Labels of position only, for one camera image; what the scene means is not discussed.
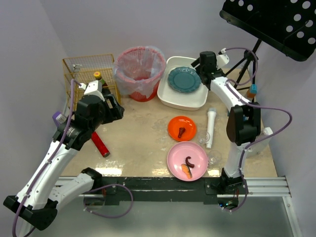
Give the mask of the teal ornate plate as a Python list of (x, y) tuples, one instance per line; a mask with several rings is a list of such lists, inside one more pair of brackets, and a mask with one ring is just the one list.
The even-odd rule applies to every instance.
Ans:
[(172, 89), (181, 93), (194, 92), (201, 84), (201, 79), (196, 70), (189, 67), (177, 67), (171, 70), (167, 81)]

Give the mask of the green yellow-capped sauce bottle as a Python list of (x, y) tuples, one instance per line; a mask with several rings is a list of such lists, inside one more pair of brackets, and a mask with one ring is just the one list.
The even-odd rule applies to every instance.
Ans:
[(94, 77), (96, 80), (100, 81), (103, 87), (107, 87), (106, 81), (103, 79), (101, 73), (99, 71), (94, 72)]

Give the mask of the orange plate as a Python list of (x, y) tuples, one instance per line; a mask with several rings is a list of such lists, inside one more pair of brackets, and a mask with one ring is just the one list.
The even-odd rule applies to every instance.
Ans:
[(197, 132), (194, 121), (186, 116), (177, 116), (170, 120), (167, 126), (168, 134), (176, 141), (191, 141)]

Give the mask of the pink plate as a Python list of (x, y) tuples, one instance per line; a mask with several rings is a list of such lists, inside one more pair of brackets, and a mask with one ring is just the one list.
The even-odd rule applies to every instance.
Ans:
[[(195, 181), (201, 178), (208, 167), (208, 156), (204, 149), (193, 142), (180, 142), (174, 145), (167, 155), (167, 166), (171, 174), (182, 181)], [(189, 166), (192, 179), (187, 179), (181, 164)]]

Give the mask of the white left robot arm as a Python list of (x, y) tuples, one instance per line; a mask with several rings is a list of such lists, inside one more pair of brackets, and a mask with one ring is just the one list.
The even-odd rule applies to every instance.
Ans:
[(65, 186), (55, 186), (65, 167), (91, 140), (95, 130), (123, 117), (123, 107), (113, 94), (104, 92), (101, 82), (82, 83), (80, 88), (84, 95), (77, 102), (76, 111), (70, 111), (67, 121), (58, 126), (46, 156), (32, 178), (17, 195), (7, 196), (3, 202), (17, 218), (40, 231), (53, 222), (63, 206), (101, 181), (100, 173), (86, 168)]

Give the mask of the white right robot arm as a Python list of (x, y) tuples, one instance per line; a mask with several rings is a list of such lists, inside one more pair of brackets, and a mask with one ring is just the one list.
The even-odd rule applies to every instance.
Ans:
[(229, 57), (225, 50), (219, 55), (212, 51), (203, 51), (192, 63), (192, 67), (201, 82), (219, 97), (230, 112), (226, 133), (231, 148), (221, 176), (232, 180), (243, 178), (243, 160), (261, 130), (261, 111), (254, 108), (253, 104), (234, 88), (233, 81), (224, 75), (221, 68), (228, 62)]

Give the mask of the red glitter microphone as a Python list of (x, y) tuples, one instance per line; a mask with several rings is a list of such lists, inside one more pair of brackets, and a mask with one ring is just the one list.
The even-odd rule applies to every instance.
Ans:
[(100, 152), (100, 154), (102, 155), (102, 157), (106, 158), (110, 155), (110, 151), (108, 150), (104, 142), (101, 140), (97, 132), (92, 133), (91, 140)]

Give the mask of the white rectangular basin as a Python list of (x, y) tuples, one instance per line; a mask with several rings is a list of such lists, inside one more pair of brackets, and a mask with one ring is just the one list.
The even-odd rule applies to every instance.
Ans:
[(194, 61), (195, 58), (184, 56), (172, 56), (167, 59), (166, 69), (157, 90), (157, 96), (164, 105), (180, 110), (196, 111), (206, 103), (208, 89), (202, 83), (196, 91), (182, 93), (174, 90), (167, 80), (173, 69), (177, 67), (192, 68), (191, 63)]

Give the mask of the white microphone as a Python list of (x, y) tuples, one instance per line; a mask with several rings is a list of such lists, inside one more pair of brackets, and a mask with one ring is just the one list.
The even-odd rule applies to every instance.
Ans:
[(209, 134), (209, 140), (206, 142), (206, 147), (208, 149), (212, 148), (213, 144), (213, 136), (214, 136), (214, 126), (215, 126), (215, 118), (217, 115), (217, 111), (215, 108), (209, 108), (207, 112), (208, 122), (207, 122), (207, 132)]

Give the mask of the toy block stack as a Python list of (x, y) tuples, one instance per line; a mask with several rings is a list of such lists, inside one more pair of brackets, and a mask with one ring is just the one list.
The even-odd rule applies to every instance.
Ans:
[(255, 98), (257, 94), (257, 85), (256, 84), (252, 84), (246, 94), (245, 94), (245, 98), (247, 98), (248, 100), (253, 100)]

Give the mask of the dark red meat piece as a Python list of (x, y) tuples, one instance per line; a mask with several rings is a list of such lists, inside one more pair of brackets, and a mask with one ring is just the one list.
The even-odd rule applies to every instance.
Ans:
[(186, 129), (184, 127), (180, 127), (179, 128), (179, 132), (178, 132), (178, 138), (182, 138), (183, 134), (185, 133)]

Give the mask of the clear glass cup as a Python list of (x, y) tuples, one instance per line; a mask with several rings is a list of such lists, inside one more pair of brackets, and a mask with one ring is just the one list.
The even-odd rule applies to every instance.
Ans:
[(210, 139), (210, 134), (207, 131), (200, 131), (197, 134), (197, 140), (200, 144), (206, 144)]

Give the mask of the clear glass bowl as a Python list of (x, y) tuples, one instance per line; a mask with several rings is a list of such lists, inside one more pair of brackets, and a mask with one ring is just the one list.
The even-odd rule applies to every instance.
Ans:
[(208, 153), (208, 164), (216, 165), (221, 160), (221, 153), (217, 150), (212, 150)]

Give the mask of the black music stand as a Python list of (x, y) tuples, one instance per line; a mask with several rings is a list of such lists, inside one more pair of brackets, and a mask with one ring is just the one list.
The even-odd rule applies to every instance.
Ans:
[(257, 38), (247, 60), (256, 60), (261, 42), (295, 61), (306, 61), (316, 49), (316, 2), (314, 0), (227, 0), (220, 16)]

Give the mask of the salmon slice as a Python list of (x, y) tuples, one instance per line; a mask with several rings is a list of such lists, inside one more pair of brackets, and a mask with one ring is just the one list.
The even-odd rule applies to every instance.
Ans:
[(186, 164), (181, 164), (181, 169), (182, 172), (186, 175), (187, 179), (192, 179), (192, 173), (189, 166), (187, 166)]

